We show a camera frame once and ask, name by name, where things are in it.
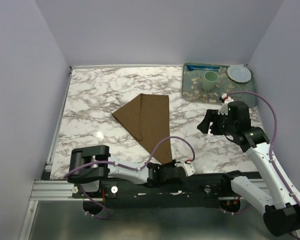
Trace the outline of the brown cloth napkin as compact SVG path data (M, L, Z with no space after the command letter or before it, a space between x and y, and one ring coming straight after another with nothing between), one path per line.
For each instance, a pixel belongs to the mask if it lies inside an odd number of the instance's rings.
M161 164L170 163L170 105L168 95L139 94L112 113L115 120Z

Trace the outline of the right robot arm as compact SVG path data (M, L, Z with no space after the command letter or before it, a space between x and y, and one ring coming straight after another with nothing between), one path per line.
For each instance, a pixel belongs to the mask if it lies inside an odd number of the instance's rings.
M244 102L225 102L219 110L208 109L197 129L203 134L231 136L231 142L250 158L269 191L265 193L236 170L226 173L220 183L224 195L243 197L258 210L266 228L276 237L300 230L300 192L271 151L264 130L252 125Z

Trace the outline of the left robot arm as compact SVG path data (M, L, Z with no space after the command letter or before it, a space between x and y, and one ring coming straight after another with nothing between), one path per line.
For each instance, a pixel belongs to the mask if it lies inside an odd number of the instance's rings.
M64 176L69 183L82 185L91 198L97 197L101 185L96 181L117 178L147 188L174 184L195 173L190 161L173 161L169 164L138 164L110 154L106 145L97 145L72 150L69 171Z

